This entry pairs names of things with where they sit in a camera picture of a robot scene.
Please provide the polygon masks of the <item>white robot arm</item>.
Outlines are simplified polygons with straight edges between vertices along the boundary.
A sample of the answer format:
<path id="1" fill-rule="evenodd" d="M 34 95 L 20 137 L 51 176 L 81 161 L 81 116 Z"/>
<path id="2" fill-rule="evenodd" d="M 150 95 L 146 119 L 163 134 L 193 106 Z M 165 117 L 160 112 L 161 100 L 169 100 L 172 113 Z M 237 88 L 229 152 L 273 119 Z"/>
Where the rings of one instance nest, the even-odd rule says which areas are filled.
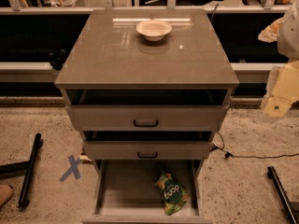
<path id="1" fill-rule="evenodd" d="M 269 73 L 261 110 L 268 119 L 282 118 L 299 101 L 299 6 L 296 2 L 278 19 L 262 30 L 258 39 L 278 42 L 278 52 L 289 61 Z"/>

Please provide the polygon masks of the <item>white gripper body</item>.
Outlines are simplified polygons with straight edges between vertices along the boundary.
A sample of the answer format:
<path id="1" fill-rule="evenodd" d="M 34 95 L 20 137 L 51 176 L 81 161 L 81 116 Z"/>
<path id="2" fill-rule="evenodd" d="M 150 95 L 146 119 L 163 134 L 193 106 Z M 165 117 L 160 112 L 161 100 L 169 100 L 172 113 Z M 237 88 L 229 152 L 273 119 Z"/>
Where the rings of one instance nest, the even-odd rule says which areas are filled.
<path id="1" fill-rule="evenodd" d="M 282 118 L 299 101 L 299 61 L 275 66 L 269 73 L 266 95 L 261 102 L 263 114 L 271 119 Z"/>

